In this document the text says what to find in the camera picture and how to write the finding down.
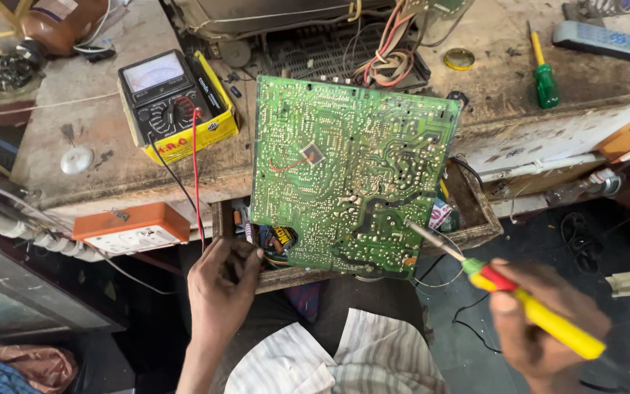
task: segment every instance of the wooden workbench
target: wooden workbench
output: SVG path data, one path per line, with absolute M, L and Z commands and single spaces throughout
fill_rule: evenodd
M 601 139 L 630 121 L 630 62 L 553 48 L 553 27 L 563 21 L 561 1 L 477 1 L 455 32 L 436 49 L 420 48 L 432 76 L 433 93 L 461 90 L 471 100 L 460 120 L 452 153 L 464 153 L 478 171 L 514 167 L 590 151 Z M 555 68 L 562 103 L 538 108 L 526 20 L 541 31 L 545 57 Z M 630 32 L 630 15 L 609 18 L 608 27 Z M 451 22 L 438 22 L 425 35 L 432 42 Z M 119 67 L 149 58 L 179 44 L 156 1 L 133 1 L 128 14 L 104 34 L 113 39 L 118 57 L 96 65 L 82 59 L 56 60 L 46 69 L 38 104 L 93 97 L 116 89 Z M 455 72 L 443 65 L 444 52 L 464 47 L 476 65 Z M 520 55 L 510 55 L 515 51 Z M 219 76 L 227 73 L 213 63 Z M 254 82 L 238 82 L 242 98 L 234 99 L 240 134 L 198 153 L 201 209 L 210 225 L 208 203 L 250 194 L 255 107 Z M 61 133 L 71 125 L 74 143 L 92 148 L 94 165 L 80 175 L 59 167 L 71 147 Z M 171 165 L 193 185 L 191 160 Z M 43 192 L 38 203 L 66 219 L 155 201 L 173 205 L 188 219 L 193 215 L 183 194 L 164 169 L 133 145 L 116 96 L 33 112 L 11 179 Z

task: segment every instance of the green screwdriver handle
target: green screwdriver handle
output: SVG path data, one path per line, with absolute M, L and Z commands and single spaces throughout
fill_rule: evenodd
M 558 96 L 558 85 L 553 79 L 551 65 L 544 63 L 540 65 L 534 73 L 536 78 L 536 89 L 538 91 L 538 104 L 543 109 L 553 108 L 561 99 Z

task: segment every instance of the analog multimeter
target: analog multimeter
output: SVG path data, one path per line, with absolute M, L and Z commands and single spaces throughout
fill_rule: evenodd
M 188 130 L 223 113 L 203 71 L 190 68 L 178 50 L 122 67 L 120 85 L 145 144 Z

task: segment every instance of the green circuit board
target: green circuit board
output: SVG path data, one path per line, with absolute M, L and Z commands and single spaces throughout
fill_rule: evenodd
M 288 264 L 410 279 L 461 102 L 258 77 L 251 222 L 292 228 Z

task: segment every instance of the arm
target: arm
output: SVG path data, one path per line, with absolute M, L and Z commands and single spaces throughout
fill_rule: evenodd
M 176 394 L 207 393 L 225 346 L 254 300 L 264 251 L 242 240 L 213 242 L 188 273 L 191 342 Z M 233 266 L 240 282 L 225 277 Z
M 493 269 L 520 283 L 536 299 L 600 340 L 611 321 L 594 301 L 570 286 L 547 266 L 521 266 L 493 259 Z M 521 372 L 532 394 L 571 394 L 580 390 L 581 356 L 527 321 L 524 308 L 508 293 L 497 291 L 490 309 L 507 362 Z

